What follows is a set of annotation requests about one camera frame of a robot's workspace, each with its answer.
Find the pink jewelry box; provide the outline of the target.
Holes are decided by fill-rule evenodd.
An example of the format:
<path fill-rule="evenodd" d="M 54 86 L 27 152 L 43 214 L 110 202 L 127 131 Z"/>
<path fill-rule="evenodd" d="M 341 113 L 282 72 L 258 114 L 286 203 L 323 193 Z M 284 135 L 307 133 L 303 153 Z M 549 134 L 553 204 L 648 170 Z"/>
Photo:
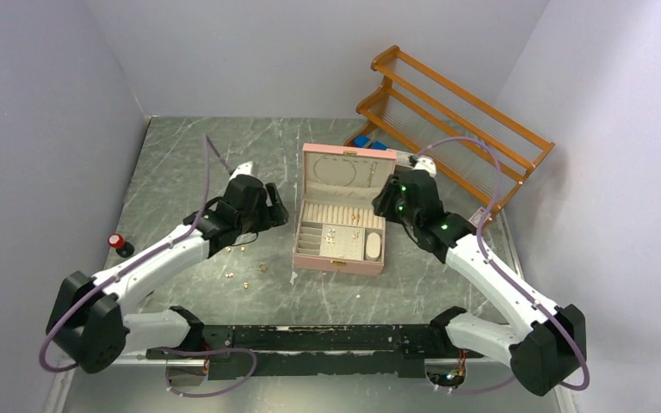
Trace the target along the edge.
<path fill-rule="evenodd" d="M 386 220 L 374 214 L 372 200 L 396 166 L 395 152 L 340 145 L 305 144 L 302 147 L 303 194 L 295 242 L 296 268 L 378 276 L 385 267 Z M 358 223 L 351 221 L 361 215 Z M 337 228 L 336 242 L 325 240 L 326 228 Z M 353 230 L 361 237 L 351 238 Z M 379 233 L 378 262 L 364 259 L 366 236 Z"/>

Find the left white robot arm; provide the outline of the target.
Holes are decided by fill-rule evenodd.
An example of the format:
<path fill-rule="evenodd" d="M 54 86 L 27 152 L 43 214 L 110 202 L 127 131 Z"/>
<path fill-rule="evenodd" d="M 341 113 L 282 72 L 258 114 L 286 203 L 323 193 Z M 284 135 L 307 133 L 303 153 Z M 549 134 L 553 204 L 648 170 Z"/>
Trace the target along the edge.
<path fill-rule="evenodd" d="M 126 352 L 155 348 L 184 358 L 199 354 L 206 341 L 197 316 L 179 305 L 157 313 L 139 313 L 137 305 L 183 270 L 235 246 L 244 234 L 287 221 L 274 183 L 233 175 L 221 196 L 207 200 L 148 249 L 99 273 L 65 277 L 47 322 L 40 364 L 53 369 L 46 362 L 51 343 L 86 373 L 99 373 Z"/>

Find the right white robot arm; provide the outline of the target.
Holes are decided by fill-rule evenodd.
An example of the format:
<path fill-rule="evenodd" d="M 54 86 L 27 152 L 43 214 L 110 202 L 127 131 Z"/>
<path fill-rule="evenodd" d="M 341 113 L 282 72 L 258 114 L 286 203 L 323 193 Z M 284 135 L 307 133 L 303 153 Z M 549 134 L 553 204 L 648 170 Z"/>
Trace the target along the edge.
<path fill-rule="evenodd" d="M 538 293 L 502 262 L 467 219 L 445 211 L 424 170 L 388 176 L 374 213 L 402 225 L 417 246 L 463 275 L 503 315 L 495 324 L 454 307 L 434 319 L 430 346 L 441 356 L 471 350 L 510 368 L 527 391 L 545 396 L 586 365 L 584 314 Z"/>

